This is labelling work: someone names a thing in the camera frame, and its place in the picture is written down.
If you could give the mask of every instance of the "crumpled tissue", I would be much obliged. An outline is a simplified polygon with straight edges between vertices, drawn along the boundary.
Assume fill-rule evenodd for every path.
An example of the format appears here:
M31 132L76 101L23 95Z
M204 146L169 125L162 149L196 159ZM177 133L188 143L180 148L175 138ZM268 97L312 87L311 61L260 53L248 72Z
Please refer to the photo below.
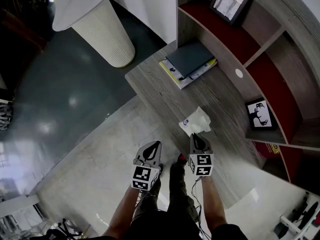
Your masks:
M198 106L196 111L179 123L179 126L190 137L191 134L210 132L210 123L210 117Z

